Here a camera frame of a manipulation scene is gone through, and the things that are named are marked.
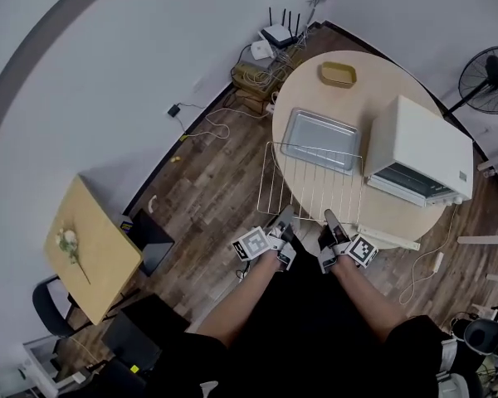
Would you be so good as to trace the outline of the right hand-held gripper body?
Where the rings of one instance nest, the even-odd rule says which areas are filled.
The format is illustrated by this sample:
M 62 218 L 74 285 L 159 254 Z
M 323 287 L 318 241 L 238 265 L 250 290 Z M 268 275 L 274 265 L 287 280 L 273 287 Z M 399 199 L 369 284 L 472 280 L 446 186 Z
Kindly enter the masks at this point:
M 323 232 L 318 238 L 318 245 L 320 254 L 317 260 L 323 274 L 327 274 L 342 256 L 349 257 L 357 267 L 367 268 L 378 253 L 378 248 L 361 235 L 336 238 L 331 232 Z

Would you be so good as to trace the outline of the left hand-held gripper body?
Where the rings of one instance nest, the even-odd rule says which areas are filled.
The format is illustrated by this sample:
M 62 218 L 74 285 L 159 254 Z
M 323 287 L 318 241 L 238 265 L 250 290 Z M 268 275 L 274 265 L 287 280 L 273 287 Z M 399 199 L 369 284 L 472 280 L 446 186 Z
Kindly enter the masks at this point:
M 232 246 L 241 262 L 250 262 L 259 256 L 273 250 L 277 259 L 289 270 L 296 252 L 291 245 L 293 230 L 290 226 L 275 226 L 266 230 L 260 226 L 253 228 L 245 235 L 232 242 Z

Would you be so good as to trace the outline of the metal wire oven rack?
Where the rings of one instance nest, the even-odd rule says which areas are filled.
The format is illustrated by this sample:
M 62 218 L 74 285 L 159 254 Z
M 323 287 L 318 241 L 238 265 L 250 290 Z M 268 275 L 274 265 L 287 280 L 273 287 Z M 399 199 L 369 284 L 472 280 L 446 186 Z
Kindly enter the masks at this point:
M 336 150 L 268 142 L 261 165 L 256 210 L 277 216 L 293 206 L 294 217 L 325 222 L 331 210 L 345 226 L 359 223 L 363 159 Z

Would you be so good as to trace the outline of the silver baking tray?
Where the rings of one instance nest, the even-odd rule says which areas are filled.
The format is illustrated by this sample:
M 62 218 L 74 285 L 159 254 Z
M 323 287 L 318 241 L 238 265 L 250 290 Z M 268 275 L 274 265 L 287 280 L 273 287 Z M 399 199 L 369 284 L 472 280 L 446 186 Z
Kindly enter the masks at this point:
M 290 113 L 281 152 L 291 158 L 351 176 L 359 159 L 360 132 L 307 109 Z

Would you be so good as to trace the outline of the white toaster oven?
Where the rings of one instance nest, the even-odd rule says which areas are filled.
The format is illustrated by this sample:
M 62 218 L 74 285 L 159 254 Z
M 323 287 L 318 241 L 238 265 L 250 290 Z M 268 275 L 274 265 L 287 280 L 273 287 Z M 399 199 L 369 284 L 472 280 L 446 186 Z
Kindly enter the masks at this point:
M 442 117 L 400 95 L 371 126 L 367 184 L 416 206 L 472 199 L 473 143 Z

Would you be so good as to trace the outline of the person's left forearm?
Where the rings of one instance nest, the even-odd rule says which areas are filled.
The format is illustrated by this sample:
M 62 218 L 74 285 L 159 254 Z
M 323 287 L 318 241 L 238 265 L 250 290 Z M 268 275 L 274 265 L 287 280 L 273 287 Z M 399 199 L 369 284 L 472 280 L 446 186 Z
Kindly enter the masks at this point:
M 280 267 L 275 250 L 260 255 L 244 280 L 205 317 L 196 334 L 230 347 Z

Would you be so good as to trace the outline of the person's right forearm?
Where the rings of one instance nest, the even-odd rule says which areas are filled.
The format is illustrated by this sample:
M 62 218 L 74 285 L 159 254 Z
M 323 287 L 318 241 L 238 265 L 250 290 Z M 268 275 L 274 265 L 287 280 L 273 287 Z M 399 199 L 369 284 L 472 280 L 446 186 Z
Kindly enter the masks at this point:
M 380 293 L 349 256 L 339 256 L 330 271 L 380 342 L 385 342 L 392 330 L 408 319 L 403 309 Z

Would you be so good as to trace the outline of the white long bar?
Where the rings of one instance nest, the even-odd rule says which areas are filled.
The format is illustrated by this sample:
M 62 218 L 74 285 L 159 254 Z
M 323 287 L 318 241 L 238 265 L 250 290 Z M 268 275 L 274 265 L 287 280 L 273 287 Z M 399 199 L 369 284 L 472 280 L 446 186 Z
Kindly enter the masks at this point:
M 383 231 L 378 231 L 376 229 L 363 226 L 361 224 L 357 225 L 357 231 L 359 234 L 363 234 L 378 241 L 382 241 L 383 243 L 395 245 L 397 247 L 401 247 L 407 250 L 419 251 L 421 247 L 421 245 L 416 241 L 406 240 L 404 238 L 395 235 L 390 235 Z

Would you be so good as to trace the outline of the black square table base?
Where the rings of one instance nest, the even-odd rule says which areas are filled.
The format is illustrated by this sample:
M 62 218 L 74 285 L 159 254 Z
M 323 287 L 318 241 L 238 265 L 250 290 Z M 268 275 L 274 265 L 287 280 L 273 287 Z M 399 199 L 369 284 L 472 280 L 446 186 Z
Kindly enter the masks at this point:
M 140 271 L 151 277 L 174 246 L 173 238 L 143 209 L 131 218 L 129 238 L 142 253 Z

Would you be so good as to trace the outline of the black box yellow sticker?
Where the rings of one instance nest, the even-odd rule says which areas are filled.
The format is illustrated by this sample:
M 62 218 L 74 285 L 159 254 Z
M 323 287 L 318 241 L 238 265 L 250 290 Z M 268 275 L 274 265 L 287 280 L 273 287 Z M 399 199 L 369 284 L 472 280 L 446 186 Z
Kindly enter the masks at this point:
M 161 352 L 190 322 L 151 294 L 122 308 L 109 325 L 102 342 L 128 368 L 152 369 Z

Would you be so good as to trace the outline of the small wooden table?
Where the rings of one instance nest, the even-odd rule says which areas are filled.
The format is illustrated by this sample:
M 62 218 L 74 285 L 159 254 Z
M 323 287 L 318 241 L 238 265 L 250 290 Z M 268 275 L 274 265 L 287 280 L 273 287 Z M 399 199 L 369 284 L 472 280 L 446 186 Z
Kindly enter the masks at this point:
M 78 240 L 77 264 L 56 242 L 59 231 Z M 141 251 L 110 219 L 80 176 L 75 176 L 48 231 L 44 251 L 67 292 L 98 325 L 143 261 Z

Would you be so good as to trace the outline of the small white box device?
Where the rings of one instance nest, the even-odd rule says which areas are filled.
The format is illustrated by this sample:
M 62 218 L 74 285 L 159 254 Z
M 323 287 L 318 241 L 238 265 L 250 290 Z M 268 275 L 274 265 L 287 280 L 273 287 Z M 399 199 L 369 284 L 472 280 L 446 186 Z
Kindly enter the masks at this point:
M 276 58 L 276 54 L 268 40 L 254 41 L 250 46 L 250 51 L 255 61 L 264 59 L 274 60 Z

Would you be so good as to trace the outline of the white artificial flower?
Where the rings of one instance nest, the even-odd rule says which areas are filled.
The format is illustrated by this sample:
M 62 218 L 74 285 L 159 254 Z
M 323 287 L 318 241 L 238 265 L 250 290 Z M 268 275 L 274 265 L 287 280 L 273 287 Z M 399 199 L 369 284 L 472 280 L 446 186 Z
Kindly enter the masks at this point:
M 77 234 L 72 229 L 61 228 L 56 233 L 56 244 L 67 255 L 70 263 L 79 267 L 87 283 L 90 284 L 90 280 L 79 261 L 79 241 Z

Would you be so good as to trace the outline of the white router black antennas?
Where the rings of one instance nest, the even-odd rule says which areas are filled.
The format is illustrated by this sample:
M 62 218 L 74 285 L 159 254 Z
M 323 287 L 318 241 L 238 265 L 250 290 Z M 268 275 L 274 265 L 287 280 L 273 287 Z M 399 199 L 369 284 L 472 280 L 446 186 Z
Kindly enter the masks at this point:
M 259 30 L 262 40 L 267 40 L 271 46 L 279 50 L 297 44 L 300 40 L 300 14 L 297 14 L 295 24 L 292 23 L 292 11 L 284 8 L 278 19 L 273 17 L 271 7 L 268 8 L 268 24 Z

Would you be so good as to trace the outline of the white storage box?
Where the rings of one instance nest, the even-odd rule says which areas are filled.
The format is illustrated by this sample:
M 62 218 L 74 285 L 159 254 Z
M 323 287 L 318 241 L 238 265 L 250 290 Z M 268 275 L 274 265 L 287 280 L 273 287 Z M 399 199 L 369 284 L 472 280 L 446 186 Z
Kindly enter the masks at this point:
M 46 395 L 56 395 L 56 378 L 61 371 L 57 363 L 56 344 L 58 337 L 50 335 L 24 343 L 22 370 L 24 375 Z

